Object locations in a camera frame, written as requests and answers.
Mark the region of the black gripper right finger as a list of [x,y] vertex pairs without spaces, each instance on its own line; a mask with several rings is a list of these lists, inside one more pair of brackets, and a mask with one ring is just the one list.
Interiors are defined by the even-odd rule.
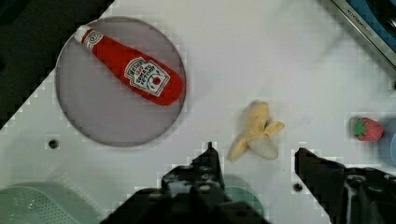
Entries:
[[396,224],[394,175],[347,168],[303,147],[294,154],[294,169],[332,224]]

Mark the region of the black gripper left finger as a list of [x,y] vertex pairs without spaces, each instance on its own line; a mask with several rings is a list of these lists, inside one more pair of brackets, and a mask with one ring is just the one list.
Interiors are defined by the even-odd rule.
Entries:
[[190,164],[173,168],[162,177],[161,181],[161,192],[172,199],[224,200],[224,190],[225,183],[219,153],[212,142],[208,142],[206,150]]

